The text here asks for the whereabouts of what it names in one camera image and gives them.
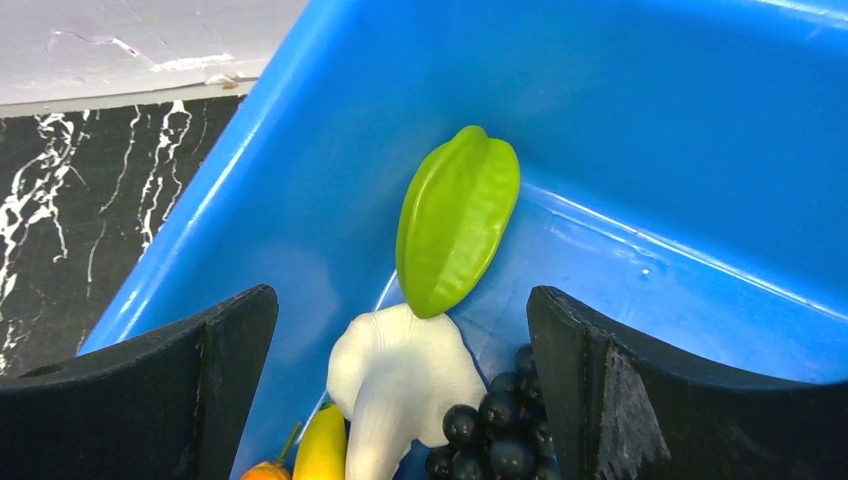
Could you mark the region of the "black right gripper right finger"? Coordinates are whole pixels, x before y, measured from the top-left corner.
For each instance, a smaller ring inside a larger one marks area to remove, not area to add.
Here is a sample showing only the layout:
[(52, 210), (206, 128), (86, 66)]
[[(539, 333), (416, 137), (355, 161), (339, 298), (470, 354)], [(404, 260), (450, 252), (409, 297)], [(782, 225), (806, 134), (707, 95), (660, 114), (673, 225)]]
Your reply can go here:
[(566, 479), (843, 479), (847, 385), (686, 352), (536, 286), (526, 314)]

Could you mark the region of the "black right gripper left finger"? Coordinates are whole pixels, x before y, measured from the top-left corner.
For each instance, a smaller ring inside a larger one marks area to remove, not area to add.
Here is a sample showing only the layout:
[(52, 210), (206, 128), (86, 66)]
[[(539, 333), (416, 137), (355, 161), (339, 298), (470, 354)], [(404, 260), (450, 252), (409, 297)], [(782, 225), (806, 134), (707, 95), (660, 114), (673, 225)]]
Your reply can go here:
[(249, 288), (189, 318), (1, 381), (5, 479), (226, 479), (278, 315)]

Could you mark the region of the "green toy starfruit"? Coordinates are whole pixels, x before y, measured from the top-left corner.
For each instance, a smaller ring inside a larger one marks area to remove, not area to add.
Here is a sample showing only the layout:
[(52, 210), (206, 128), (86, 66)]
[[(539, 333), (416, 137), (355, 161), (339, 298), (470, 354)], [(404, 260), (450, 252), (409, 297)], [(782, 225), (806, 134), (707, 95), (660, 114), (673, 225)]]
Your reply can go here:
[(419, 318), (465, 299), (487, 271), (517, 203), (521, 171), (506, 141), (460, 129), (421, 162), (398, 221), (399, 287)]

